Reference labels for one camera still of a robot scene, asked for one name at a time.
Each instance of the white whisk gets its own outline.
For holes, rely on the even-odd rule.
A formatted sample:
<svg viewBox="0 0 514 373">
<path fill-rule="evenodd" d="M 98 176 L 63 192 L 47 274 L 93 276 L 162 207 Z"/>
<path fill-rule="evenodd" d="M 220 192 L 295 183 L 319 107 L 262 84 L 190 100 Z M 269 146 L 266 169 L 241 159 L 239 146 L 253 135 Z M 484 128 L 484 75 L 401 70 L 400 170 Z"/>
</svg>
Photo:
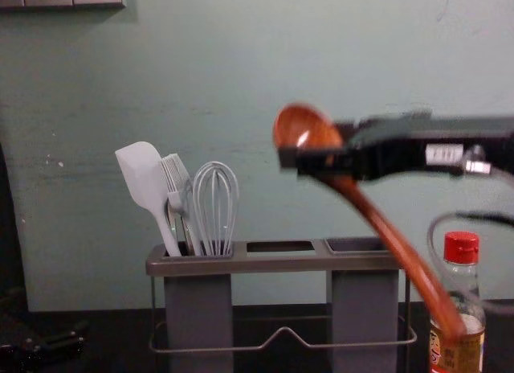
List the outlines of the white whisk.
<svg viewBox="0 0 514 373">
<path fill-rule="evenodd" d="M 226 195 L 226 203 L 223 202 L 223 194 Z M 193 180 L 193 204 L 207 255 L 226 256 L 232 253 L 238 202 L 238 180 L 227 165 L 208 162 L 198 170 Z M 226 221 L 223 224 L 224 207 Z"/>
</svg>

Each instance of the sauce bottle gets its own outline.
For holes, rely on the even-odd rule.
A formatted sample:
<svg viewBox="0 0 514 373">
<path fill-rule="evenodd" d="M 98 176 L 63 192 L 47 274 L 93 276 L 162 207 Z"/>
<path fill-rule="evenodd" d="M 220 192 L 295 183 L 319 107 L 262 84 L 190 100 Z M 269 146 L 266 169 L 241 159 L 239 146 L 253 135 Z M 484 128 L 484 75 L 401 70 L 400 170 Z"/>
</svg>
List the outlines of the sauce bottle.
<svg viewBox="0 0 514 373">
<path fill-rule="evenodd" d="M 473 232 L 447 232 L 444 236 L 444 260 L 454 281 L 479 296 L 477 264 L 479 237 Z M 469 302 L 461 293 L 449 289 L 467 334 L 450 344 L 445 341 L 432 318 L 430 320 L 429 359 L 430 373 L 481 373 L 485 313 L 481 306 Z"/>
</svg>

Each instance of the utensil holder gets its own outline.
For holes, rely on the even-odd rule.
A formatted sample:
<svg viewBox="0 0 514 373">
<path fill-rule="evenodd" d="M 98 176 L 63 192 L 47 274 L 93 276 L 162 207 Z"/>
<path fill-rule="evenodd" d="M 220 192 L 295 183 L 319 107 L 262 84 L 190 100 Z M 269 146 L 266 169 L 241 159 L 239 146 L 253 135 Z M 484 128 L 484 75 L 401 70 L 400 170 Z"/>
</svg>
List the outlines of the utensil holder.
<svg viewBox="0 0 514 373">
<path fill-rule="evenodd" d="M 398 341 L 399 267 L 378 238 L 234 242 L 233 249 L 231 256 L 224 257 L 170 257 L 160 245 L 146 261 L 153 309 L 154 278 L 164 278 L 169 342 L 169 349 L 154 345 L 155 330 L 164 325 L 154 322 L 149 347 L 169 356 L 173 373 L 231 373 L 235 352 L 264 350 L 282 333 L 307 349 L 327 350 L 332 373 L 396 373 L 398 346 L 408 347 L 417 339 L 407 315 L 408 334 Z M 323 270 L 331 308 L 327 343 L 312 344 L 282 326 L 259 345 L 233 345 L 231 274 Z"/>
</svg>

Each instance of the teal wall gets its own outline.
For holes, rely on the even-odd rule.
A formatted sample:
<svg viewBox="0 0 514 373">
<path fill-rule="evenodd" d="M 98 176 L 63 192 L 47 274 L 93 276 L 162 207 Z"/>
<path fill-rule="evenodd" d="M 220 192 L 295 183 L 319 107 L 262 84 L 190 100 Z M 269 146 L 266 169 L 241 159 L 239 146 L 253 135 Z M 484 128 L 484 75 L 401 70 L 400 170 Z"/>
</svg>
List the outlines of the teal wall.
<svg viewBox="0 0 514 373">
<path fill-rule="evenodd" d="M 304 100 L 340 120 L 511 112 L 512 2 L 128 0 L 120 11 L 0 14 L 0 138 L 30 308 L 149 305 L 145 258 L 160 234 L 114 156 L 135 141 L 178 152 L 191 173 L 211 159 L 231 166 L 236 239 L 369 234 L 346 203 L 279 172 L 277 110 Z M 514 208 L 495 181 L 412 175 L 365 191 L 424 256 L 437 213 Z M 492 245 L 483 291 L 512 297 L 512 235 L 481 229 Z M 236 304 L 319 301 L 323 273 L 234 280 Z"/>
</svg>

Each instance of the wooden spoon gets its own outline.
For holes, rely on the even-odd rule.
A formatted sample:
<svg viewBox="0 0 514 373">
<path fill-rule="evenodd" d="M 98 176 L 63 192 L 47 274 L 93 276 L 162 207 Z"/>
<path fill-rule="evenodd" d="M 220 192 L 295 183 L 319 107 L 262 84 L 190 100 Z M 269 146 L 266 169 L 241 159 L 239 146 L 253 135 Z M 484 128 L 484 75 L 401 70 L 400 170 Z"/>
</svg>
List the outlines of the wooden spoon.
<svg viewBox="0 0 514 373">
<path fill-rule="evenodd" d="M 334 148 L 344 143 L 337 127 L 317 109 L 299 103 L 289 104 L 279 112 L 273 127 L 273 140 L 277 148 Z M 350 176 L 315 178 L 348 200 L 374 228 L 413 281 L 444 337 L 453 342 L 464 335 L 466 327 L 439 280 L 401 232 L 361 192 L 355 181 Z"/>
</svg>

